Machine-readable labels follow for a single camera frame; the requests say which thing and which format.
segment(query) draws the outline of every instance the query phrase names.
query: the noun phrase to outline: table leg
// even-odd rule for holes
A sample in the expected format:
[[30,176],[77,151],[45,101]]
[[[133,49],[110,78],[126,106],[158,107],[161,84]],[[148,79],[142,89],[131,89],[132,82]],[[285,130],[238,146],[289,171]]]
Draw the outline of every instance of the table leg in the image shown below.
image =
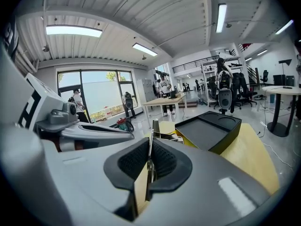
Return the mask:
[[151,128],[150,119],[149,119],[149,112],[148,112],[147,106],[144,106],[144,112],[145,112],[147,123],[149,124],[149,128]]
[[163,106],[160,105],[160,107],[161,107],[162,116],[164,117]]
[[291,108],[291,115],[290,115],[290,119],[288,121],[288,125],[286,127],[286,131],[285,134],[288,135],[288,133],[290,132],[290,128],[292,125],[292,121],[293,121],[293,113],[295,111],[295,106],[296,106],[296,96],[293,96],[293,101],[292,101],[292,108]]
[[175,104],[175,112],[176,112],[177,115],[180,113],[179,103]]
[[280,102],[281,102],[281,94],[276,94],[275,114],[274,114],[273,122],[270,126],[270,129],[269,129],[270,132],[274,131],[274,128],[277,124],[278,116],[279,116],[279,110],[280,110]]
[[292,110],[291,110],[291,115],[290,115],[290,119],[288,121],[287,127],[281,123],[277,123],[278,116],[279,116],[279,110],[280,110],[280,100],[281,100],[281,95],[276,94],[276,106],[275,106],[275,114],[274,114],[273,122],[270,122],[267,125],[267,128],[275,136],[286,137],[290,131],[290,127],[291,127],[292,120],[293,120],[294,107],[296,104],[296,96],[293,96]]

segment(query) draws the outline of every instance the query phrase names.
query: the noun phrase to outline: red object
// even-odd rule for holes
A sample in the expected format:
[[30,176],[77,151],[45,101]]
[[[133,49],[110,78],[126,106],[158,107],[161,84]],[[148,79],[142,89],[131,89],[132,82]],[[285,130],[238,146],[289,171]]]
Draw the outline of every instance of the red object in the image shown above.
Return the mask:
[[121,125],[121,124],[123,124],[125,121],[126,121],[127,119],[126,118],[120,118],[116,123],[117,123],[117,125]]

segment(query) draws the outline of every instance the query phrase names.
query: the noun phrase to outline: corrugated metal ceiling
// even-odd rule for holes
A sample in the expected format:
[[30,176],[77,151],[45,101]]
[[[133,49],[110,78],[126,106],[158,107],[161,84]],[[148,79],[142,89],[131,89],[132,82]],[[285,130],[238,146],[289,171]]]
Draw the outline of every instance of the corrugated metal ceiling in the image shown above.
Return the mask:
[[[262,0],[211,0],[212,21],[217,22],[217,7],[219,3],[228,4],[225,22],[231,23],[231,28],[224,28],[222,33],[211,29],[211,44],[219,41],[232,42],[244,32]],[[99,11],[122,21],[143,32],[153,43],[142,39],[138,33],[129,32],[118,25],[101,22],[95,19],[78,16],[46,16],[46,23],[81,25],[103,30],[100,38],[74,35],[49,36],[50,53],[42,51],[46,45],[43,21],[40,16],[23,17],[18,20],[18,31],[24,49],[28,51],[30,60],[49,60],[70,57],[95,57],[126,61],[140,65],[148,65],[154,58],[147,56],[142,60],[143,52],[133,49],[138,42],[158,53],[155,57],[175,56],[184,50],[205,45],[206,4],[204,0],[47,0],[46,11],[51,6],[65,6]],[[23,0],[17,11],[21,14],[27,10],[43,11],[43,0]],[[247,38],[267,38],[278,24],[287,19],[281,9],[270,6],[264,16],[265,22],[258,23]]]

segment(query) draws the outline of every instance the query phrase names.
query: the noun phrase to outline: tree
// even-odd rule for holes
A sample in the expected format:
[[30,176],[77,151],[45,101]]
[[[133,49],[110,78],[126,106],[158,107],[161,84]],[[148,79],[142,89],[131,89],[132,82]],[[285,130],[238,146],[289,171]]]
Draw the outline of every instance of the tree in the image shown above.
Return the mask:
[[[114,71],[107,72],[107,75],[105,76],[109,81],[115,81],[116,80],[116,73]],[[120,76],[120,81],[127,81],[124,76]]]
[[116,73],[114,71],[107,72],[105,76],[109,81],[114,81],[116,79]]
[[59,73],[59,74],[58,74],[58,82],[61,82],[61,81],[62,81],[63,76],[64,76],[63,73]]

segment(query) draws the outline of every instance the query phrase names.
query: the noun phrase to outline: white round table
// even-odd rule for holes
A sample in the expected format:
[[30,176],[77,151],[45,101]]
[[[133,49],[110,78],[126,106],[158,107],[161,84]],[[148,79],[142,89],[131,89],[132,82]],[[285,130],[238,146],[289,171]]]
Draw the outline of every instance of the white round table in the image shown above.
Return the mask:
[[[290,89],[284,88],[284,86],[279,86],[279,85],[266,86],[262,88],[262,90],[265,91],[265,93],[276,94],[276,106],[275,106],[275,114],[274,114],[273,122],[267,124],[267,128],[270,132],[272,132],[274,135],[278,137],[286,137],[289,134],[290,127],[293,121],[293,113],[296,106],[296,96],[301,95],[301,88],[293,87],[293,86],[285,86],[285,87],[289,87]],[[281,123],[277,123],[279,110],[280,110],[281,95],[293,96],[291,115],[287,126]]]

